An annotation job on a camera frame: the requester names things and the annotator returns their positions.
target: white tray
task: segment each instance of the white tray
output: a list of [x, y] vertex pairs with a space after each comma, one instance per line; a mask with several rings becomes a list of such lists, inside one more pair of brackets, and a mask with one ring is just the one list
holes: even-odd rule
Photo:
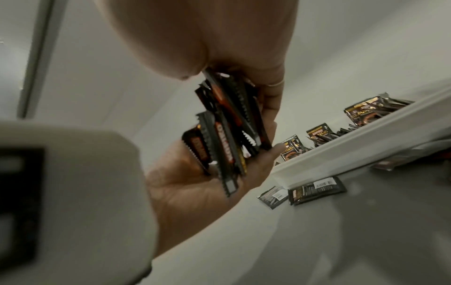
[[275, 166], [271, 176], [280, 186], [291, 188], [449, 134], [451, 85], [446, 85], [393, 114]]

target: hand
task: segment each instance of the hand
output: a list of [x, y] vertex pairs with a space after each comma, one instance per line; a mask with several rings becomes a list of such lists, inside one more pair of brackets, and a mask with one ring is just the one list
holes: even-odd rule
[[[276, 124], [267, 126], [274, 138]], [[200, 232], [235, 206], [252, 188], [260, 186], [271, 172], [284, 144], [262, 151], [248, 161], [248, 173], [238, 181], [230, 198], [216, 176], [206, 176], [181, 140], [173, 143], [147, 174], [152, 207], [160, 226], [156, 256]]]
[[297, 0], [96, 0], [142, 63], [187, 79], [210, 66], [259, 87], [264, 121], [280, 108]]

